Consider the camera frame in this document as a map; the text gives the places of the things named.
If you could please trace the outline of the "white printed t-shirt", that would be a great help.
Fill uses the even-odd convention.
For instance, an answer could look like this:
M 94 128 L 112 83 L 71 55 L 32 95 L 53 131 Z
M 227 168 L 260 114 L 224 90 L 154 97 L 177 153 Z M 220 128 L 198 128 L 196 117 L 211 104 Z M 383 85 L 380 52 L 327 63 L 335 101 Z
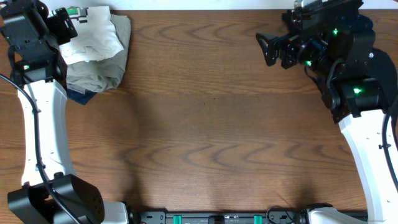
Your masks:
M 112 58 L 124 49 L 108 6 L 70 7 L 67 13 L 78 35 L 60 46 L 66 64 Z

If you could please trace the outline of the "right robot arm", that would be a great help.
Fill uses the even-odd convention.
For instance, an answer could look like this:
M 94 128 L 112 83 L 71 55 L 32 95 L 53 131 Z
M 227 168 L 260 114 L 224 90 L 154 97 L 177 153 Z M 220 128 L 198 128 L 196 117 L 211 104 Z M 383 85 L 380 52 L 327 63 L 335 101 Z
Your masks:
M 283 36 L 257 33 L 266 64 L 301 64 L 339 126 L 359 174 L 368 223 L 397 222 L 397 71 L 374 48 L 372 21 L 292 20 Z

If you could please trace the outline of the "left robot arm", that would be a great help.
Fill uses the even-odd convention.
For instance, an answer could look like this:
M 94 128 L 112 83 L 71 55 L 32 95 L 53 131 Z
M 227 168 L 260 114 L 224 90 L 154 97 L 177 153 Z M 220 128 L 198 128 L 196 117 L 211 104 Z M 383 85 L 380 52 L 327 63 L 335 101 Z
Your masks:
M 73 168 L 60 52 L 77 35 L 68 12 L 50 14 L 40 1 L 3 1 L 1 17 L 11 66 L 6 81 L 18 91 L 25 125 L 24 173 L 21 188 L 7 195 L 10 211 L 24 223 L 131 223 L 125 203 L 105 201 Z

